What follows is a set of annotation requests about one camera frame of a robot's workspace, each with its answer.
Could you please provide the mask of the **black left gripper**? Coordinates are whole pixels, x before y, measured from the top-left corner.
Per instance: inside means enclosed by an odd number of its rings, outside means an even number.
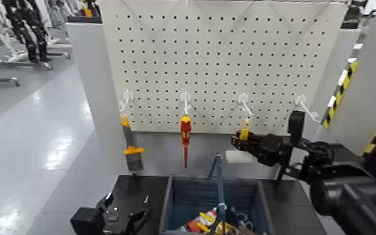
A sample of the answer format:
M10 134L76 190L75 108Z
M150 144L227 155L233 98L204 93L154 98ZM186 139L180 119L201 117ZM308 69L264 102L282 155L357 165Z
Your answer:
M117 207L109 206L114 201L111 192L106 194L97 204L96 209L103 213L105 226L104 234L120 234L125 230L125 234L137 234L143 225L151 217L152 206L149 202L150 195L147 195L143 201L142 209L130 213L120 211Z

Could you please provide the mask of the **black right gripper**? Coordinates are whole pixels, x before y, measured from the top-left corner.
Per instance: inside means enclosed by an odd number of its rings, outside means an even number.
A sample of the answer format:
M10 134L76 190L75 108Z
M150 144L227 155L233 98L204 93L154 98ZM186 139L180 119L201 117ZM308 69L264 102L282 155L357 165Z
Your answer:
M253 156L259 155L259 162L266 166L276 164L287 166L293 149L289 136L257 135L248 129L237 131L235 136L230 138L230 143L240 151L248 152Z

